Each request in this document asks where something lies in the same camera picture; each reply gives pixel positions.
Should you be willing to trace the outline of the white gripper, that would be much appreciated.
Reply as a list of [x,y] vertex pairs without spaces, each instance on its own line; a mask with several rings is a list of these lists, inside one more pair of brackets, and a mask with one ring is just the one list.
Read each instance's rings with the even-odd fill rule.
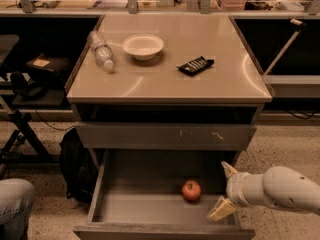
[[237,205],[239,207],[249,206],[243,191],[244,180],[248,173],[237,173],[237,170],[225,161],[222,161],[221,165],[224,169],[225,177],[228,179],[226,187],[228,198],[220,196],[214,207],[209,211],[207,218],[215,222],[233,214],[238,209]]

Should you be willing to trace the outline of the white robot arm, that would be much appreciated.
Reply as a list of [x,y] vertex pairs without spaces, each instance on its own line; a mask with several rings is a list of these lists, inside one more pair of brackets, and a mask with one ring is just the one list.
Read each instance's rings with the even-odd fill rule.
[[226,195],[220,196],[207,218],[219,221],[239,208],[263,206],[269,209],[320,214],[320,185],[283,166],[263,174],[239,172],[222,162],[227,179]]

